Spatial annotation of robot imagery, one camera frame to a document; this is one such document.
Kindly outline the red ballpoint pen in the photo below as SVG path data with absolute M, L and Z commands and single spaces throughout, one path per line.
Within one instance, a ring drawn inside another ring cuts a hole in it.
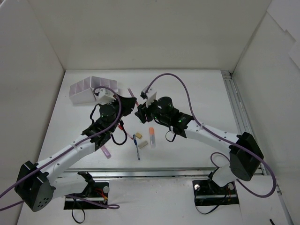
M 133 137 L 132 137 L 128 132 L 125 131 L 123 121 L 120 121 L 120 122 L 119 122 L 118 128 L 119 128 L 120 130 L 122 130 L 123 133 L 124 133 L 127 137 L 129 137 L 131 140 L 133 140 Z

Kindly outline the blue ballpoint pen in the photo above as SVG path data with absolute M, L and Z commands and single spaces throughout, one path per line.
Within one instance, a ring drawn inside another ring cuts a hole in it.
M 133 134 L 133 141 L 134 141 L 134 144 L 135 144 L 135 147 L 136 147 L 137 158 L 138 158 L 138 160 L 140 160 L 139 148 L 138 148 L 136 136 L 134 134 Z

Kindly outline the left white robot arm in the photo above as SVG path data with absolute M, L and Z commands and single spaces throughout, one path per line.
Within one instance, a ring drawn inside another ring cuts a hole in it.
M 57 197 L 68 194 L 87 197 L 93 193 L 93 180 L 88 173 L 79 172 L 72 178 L 62 177 L 62 174 L 104 146 L 121 123 L 121 118 L 133 111 L 135 102 L 135 97 L 116 95 L 114 101 L 100 106 L 99 118 L 71 144 L 42 161 L 27 161 L 21 166 L 14 189 L 33 212 L 42 210 Z

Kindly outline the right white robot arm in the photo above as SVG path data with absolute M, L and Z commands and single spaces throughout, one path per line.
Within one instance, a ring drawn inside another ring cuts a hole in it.
M 251 181 L 260 166 L 260 160 L 264 158 L 250 133 L 239 135 L 199 125 L 193 116 L 176 109 L 170 97 L 139 105 L 135 115 L 142 123 L 155 121 L 169 128 L 176 136 L 200 141 L 228 154 L 229 163 L 213 172 L 207 182 L 209 191 L 213 193 L 220 192 L 225 185 L 236 179 Z

